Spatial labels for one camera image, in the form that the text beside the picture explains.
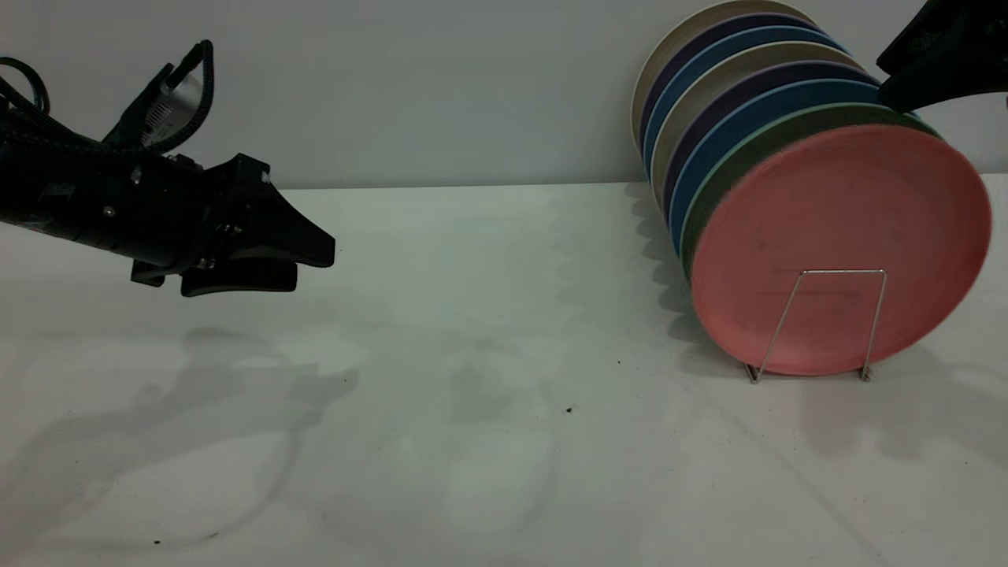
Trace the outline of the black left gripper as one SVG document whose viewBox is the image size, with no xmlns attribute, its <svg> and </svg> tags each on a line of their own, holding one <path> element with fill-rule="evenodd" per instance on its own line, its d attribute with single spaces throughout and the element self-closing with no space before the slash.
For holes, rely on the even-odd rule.
<svg viewBox="0 0 1008 567">
<path fill-rule="evenodd" d="M 108 177 L 94 246 L 133 261 L 130 280 L 181 276 L 186 298 L 230 291 L 291 293 L 298 266 L 331 268 L 335 238 L 271 187 L 271 168 L 238 154 L 200 169 L 186 157 Z M 224 261 L 236 252 L 238 261 Z"/>
</svg>

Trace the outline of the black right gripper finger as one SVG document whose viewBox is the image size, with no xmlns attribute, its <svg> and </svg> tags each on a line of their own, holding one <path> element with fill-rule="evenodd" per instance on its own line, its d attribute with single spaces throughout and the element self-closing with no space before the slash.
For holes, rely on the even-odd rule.
<svg viewBox="0 0 1008 567">
<path fill-rule="evenodd" d="M 890 75 L 977 68 L 1006 71 L 1006 1 L 926 1 L 877 58 Z"/>
<path fill-rule="evenodd" d="M 973 95 L 1005 93 L 1006 54 L 979 44 L 932 48 L 890 72 L 878 98 L 898 113 L 910 113 Z"/>
</svg>

